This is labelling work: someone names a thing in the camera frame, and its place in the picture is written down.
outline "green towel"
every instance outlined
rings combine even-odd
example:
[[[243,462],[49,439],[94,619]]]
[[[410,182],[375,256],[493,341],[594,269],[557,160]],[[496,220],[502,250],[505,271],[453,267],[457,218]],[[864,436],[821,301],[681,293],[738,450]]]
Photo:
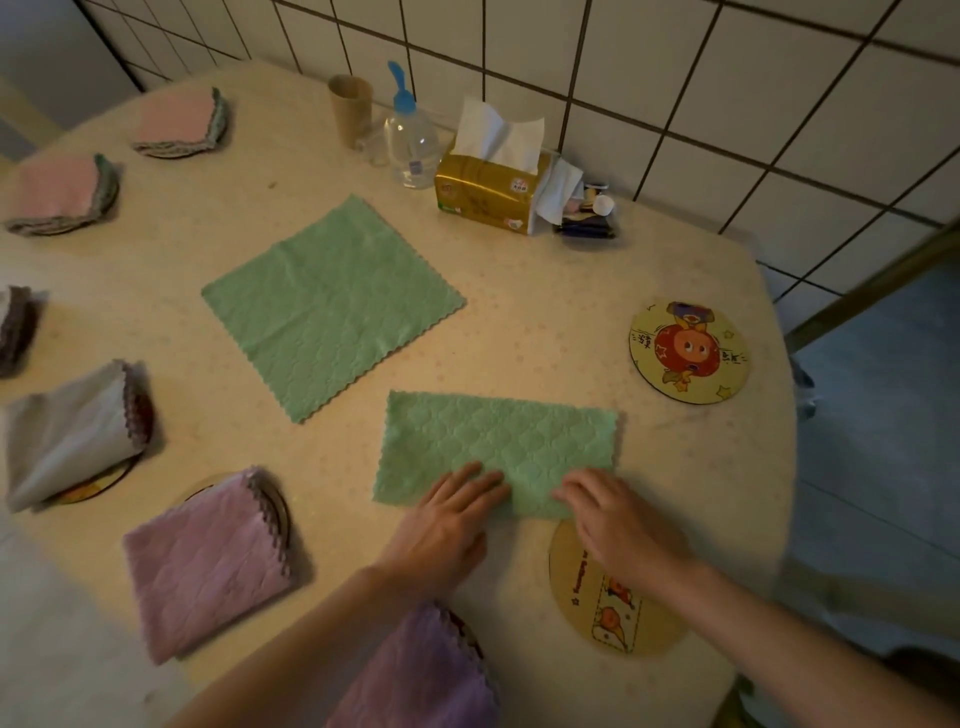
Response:
[[[353,195],[203,295],[295,423],[464,304]]]
[[[502,470],[516,516],[564,519],[550,492],[575,468],[611,468],[616,412],[526,400],[391,392],[373,499],[409,505],[471,460]]]

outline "plastic bottle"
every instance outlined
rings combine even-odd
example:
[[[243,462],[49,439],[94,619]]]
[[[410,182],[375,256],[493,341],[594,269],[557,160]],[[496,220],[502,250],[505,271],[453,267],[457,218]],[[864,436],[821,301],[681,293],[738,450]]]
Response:
[[[394,96],[394,113],[384,122],[390,166],[394,177],[404,187],[431,187],[443,153],[437,130],[427,115],[417,108],[414,95],[406,89],[403,69],[395,61],[387,65],[399,89]]]

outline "microfiber cloth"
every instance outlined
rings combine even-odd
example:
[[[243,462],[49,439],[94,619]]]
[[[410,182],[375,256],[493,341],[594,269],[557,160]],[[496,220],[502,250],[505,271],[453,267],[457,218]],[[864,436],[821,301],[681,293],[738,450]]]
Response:
[[[111,361],[47,394],[4,408],[7,504],[22,511],[142,452],[148,424],[131,368]]]
[[[31,328],[30,306],[29,288],[0,286],[0,376],[13,373],[26,348]]]
[[[203,295],[295,423],[464,304],[353,195]]]
[[[219,88],[148,94],[132,146],[148,157],[189,157],[216,148],[227,122],[228,106]]]
[[[156,665],[293,586],[262,477],[258,468],[236,473],[124,536]]]
[[[45,155],[20,165],[12,216],[21,235],[55,235],[94,223],[116,200],[120,182],[103,155]]]
[[[501,470],[514,515],[569,518],[550,492],[576,468],[610,468],[616,412],[426,392],[391,392],[373,499],[409,505],[471,460]]]
[[[453,615],[424,604],[380,645],[326,728],[493,728],[499,716],[479,649]]]

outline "cartoon character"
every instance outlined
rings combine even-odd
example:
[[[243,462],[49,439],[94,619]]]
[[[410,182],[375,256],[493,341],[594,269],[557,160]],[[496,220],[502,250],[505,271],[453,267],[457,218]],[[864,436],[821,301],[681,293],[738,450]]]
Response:
[[[627,649],[627,636],[623,634],[623,627],[620,626],[620,615],[616,613],[613,607],[604,607],[600,610],[600,618],[595,622],[598,626],[606,629],[612,635],[615,635],[624,649]]]
[[[720,368],[720,345],[707,331],[713,311],[674,301],[666,307],[676,322],[657,331],[654,353],[665,367],[663,383],[685,392],[692,376],[710,376]]]
[[[628,607],[634,606],[634,596],[631,591],[612,576],[607,577],[607,595],[617,597]]]

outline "gold tissue package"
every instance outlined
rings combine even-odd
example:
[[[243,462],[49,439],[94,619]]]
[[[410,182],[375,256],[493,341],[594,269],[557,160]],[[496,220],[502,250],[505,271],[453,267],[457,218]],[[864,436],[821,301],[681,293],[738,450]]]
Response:
[[[437,207],[478,223],[531,234],[541,183],[549,177],[554,156],[540,152],[537,174],[533,175],[476,157],[450,154],[452,149],[451,142],[437,167]]]

